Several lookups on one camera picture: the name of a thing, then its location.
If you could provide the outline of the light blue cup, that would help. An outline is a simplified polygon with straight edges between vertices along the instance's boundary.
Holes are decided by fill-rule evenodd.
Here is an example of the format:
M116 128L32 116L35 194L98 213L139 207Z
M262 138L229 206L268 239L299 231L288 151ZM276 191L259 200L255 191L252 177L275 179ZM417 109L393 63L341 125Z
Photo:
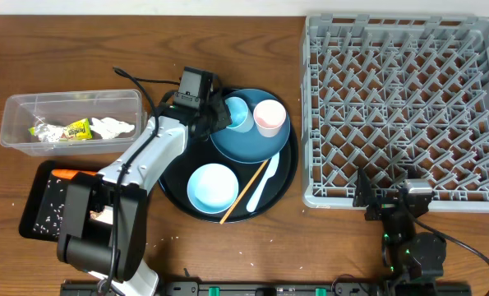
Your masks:
M225 100L232 123L227 129L233 132L246 133L254 126L254 120L246 101L239 97L229 97Z

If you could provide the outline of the white tissue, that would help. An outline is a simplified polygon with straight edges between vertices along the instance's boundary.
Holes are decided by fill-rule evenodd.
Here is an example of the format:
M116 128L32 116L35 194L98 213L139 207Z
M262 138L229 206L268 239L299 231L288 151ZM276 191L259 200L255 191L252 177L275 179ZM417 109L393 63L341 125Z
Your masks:
M98 133L103 139L110 140L117 138L122 133L132 132L135 126L114 118L92 118L90 129L92 132Z

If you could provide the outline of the yellow snack wrapper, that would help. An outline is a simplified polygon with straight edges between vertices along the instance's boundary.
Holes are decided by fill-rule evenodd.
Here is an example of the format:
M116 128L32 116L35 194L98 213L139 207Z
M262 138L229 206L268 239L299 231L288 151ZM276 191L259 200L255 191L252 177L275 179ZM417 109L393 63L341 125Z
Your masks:
M61 141L85 141L93 138L90 123L87 118L70 123L66 126L56 126L38 123L28 129L32 136L41 142L56 143Z

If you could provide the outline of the orange carrot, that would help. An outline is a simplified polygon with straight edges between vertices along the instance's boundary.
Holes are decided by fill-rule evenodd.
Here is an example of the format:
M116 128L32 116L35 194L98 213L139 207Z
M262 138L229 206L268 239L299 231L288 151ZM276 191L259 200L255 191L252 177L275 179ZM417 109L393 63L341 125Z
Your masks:
M75 169L54 169L51 174L57 178L63 179L73 179L77 174L84 173L87 175L94 176L96 172L88 170L75 170Z

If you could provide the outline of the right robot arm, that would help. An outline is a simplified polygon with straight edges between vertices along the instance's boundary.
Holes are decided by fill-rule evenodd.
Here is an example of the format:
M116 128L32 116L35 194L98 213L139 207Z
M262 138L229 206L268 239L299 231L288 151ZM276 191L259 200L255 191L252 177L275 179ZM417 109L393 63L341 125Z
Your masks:
M444 274L446 241L418 233L417 218L428 212L434 196L425 179L409 178L390 197L379 197L363 169L357 171L354 207L366 209L365 220L383 224L381 254L391 275L374 291L378 295L436 295L436 278Z

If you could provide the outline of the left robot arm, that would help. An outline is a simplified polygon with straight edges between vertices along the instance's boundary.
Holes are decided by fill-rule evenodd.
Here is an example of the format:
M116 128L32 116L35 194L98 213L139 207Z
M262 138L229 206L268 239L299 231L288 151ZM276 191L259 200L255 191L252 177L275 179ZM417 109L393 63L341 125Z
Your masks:
M190 139L231 124L223 95L166 94L145 130L115 162L78 172L66 191L58 260L99 278L105 295L152 295L158 276L143 260L149 193Z

